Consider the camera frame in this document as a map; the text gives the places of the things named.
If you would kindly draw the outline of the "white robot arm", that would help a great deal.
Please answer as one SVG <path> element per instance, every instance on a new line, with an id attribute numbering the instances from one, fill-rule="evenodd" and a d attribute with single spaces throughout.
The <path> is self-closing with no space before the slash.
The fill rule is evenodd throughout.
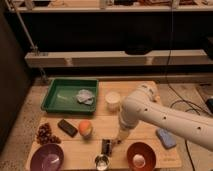
<path id="1" fill-rule="evenodd" d="M 213 151 L 213 118 L 162 106 L 156 96 L 157 89 L 147 83 L 127 95 L 118 116 L 120 128 L 129 131 L 144 121 Z"/>

